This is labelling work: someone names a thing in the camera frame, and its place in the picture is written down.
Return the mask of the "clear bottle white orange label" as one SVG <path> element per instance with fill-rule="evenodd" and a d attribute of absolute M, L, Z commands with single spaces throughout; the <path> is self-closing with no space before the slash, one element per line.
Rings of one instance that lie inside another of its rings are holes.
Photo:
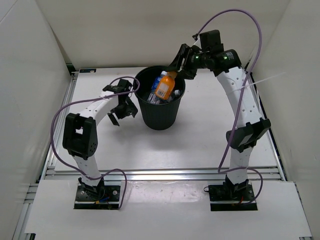
<path fill-rule="evenodd" d="M 172 102 L 173 100 L 175 100 L 176 98 L 180 97 L 181 95 L 181 91 L 179 89 L 173 90 L 171 95 L 167 98 L 166 102 Z"/>

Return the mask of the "orange juice bottle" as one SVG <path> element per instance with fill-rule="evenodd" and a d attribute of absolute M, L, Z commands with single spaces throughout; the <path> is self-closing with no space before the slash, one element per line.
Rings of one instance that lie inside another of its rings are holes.
<path fill-rule="evenodd" d="M 167 72 L 159 81 L 155 90 L 155 95 L 161 100 L 167 101 L 175 87 L 175 78 L 178 73 L 175 71 Z"/>

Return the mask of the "clear bottle blue label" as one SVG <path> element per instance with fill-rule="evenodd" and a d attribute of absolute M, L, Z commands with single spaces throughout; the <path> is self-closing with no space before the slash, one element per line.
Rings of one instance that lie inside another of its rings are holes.
<path fill-rule="evenodd" d="M 148 95 L 147 102 L 150 104 L 158 105 L 162 103 L 162 100 L 156 96 L 156 89 L 163 77 L 167 75 L 166 71 L 162 71 L 159 76 L 157 76 L 152 84 L 151 91 Z"/>

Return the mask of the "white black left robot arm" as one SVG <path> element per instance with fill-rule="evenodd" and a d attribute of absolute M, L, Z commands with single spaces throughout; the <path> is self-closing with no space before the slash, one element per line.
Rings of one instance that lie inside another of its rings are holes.
<path fill-rule="evenodd" d="M 137 107 L 129 97 L 133 84 L 123 78 L 116 79 L 102 89 L 100 99 L 93 101 L 79 113 L 69 113 L 65 118 L 62 146 L 73 157 L 80 170 L 78 179 L 83 191 L 97 201 L 105 195 L 104 178 L 98 170 L 95 152 L 98 148 L 97 126 L 104 117 L 118 126 L 118 120 L 135 117 Z"/>

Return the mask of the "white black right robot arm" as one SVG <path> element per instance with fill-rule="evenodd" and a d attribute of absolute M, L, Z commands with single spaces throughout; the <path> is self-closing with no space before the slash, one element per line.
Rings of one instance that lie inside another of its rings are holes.
<path fill-rule="evenodd" d="M 199 38 L 200 46 L 182 44 L 167 70 L 177 72 L 178 77 L 185 80 L 192 80 L 198 69 L 208 69 L 223 87 L 234 114 L 234 126 L 226 133 L 230 164 L 224 173 L 223 188 L 227 198 L 236 200 L 248 188 L 251 153 L 271 127 L 271 122 L 259 112 L 248 83 L 249 73 L 242 67 L 235 50 L 224 49 L 220 32 L 207 31 Z"/>

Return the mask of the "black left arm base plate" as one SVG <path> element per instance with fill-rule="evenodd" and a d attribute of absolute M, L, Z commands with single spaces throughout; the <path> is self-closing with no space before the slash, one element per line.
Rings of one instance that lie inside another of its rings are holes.
<path fill-rule="evenodd" d="M 75 210 L 118 210 L 120 185 L 105 185 L 102 180 L 97 186 L 89 186 L 78 179 L 73 208 Z"/>

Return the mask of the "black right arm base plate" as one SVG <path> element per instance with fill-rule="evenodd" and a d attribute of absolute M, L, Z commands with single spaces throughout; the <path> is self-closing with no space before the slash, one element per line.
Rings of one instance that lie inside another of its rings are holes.
<path fill-rule="evenodd" d="M 208 185 L 203 191 L 209 194 L 211 212 L 257 211 L 251 184 L 238 193 L 231 193 L 225 183 Z"/>

